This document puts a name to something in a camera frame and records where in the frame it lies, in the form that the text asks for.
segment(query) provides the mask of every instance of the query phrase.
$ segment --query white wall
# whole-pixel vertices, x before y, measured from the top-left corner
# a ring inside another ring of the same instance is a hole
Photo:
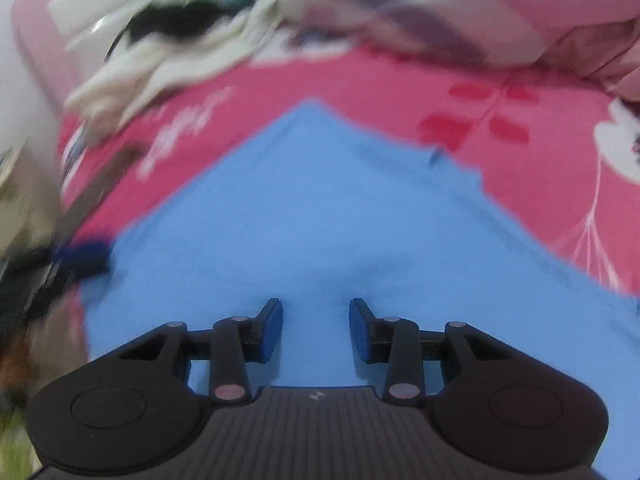
[[[50,193],[57,193],[59,117],[17,49],[11,26],[14,0],[0,0],[0,152],[28,140]]]

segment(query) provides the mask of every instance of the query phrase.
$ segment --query pink pillow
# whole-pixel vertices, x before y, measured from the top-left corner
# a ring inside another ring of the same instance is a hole
[[[17,43],[55,107],[81,83],[65,39],[47,10],[51,0],[15,0],[12,22]]]

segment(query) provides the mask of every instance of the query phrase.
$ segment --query blue cloth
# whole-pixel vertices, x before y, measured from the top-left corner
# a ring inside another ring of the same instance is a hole
[[[252,316],[273,297],[282,341],[252,368],[255,383],[375,383],[383,366],[361,364],[349,336],[361,297],[425,330],[464,320],[585,382],[610,415],[597,469],[640,475],[637,300],[547,253],[441,152],[302,104],[123,234],[113,255],[109,286],[86,291],[93,356],[171,320],[196,330]],[[191,384],[206,389],[202,369]]]

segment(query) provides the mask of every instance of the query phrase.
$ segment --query green object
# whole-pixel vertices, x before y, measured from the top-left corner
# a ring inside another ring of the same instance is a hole
[[[22,413],[0,413],[0,478],[25,480],[37,468],[33,446],[24,429]]]

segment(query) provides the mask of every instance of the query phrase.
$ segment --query crumpled cloth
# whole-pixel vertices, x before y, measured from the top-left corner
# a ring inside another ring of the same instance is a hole
[[[132,47],[116,49],[98,72],[71,93],[66,110],[86,123],[85,139],[95,144],[121,130],[165,91],[197,84],[249,58],[280,24],[278,0],[222,18],[197,41],[176,43],[150,34]]]

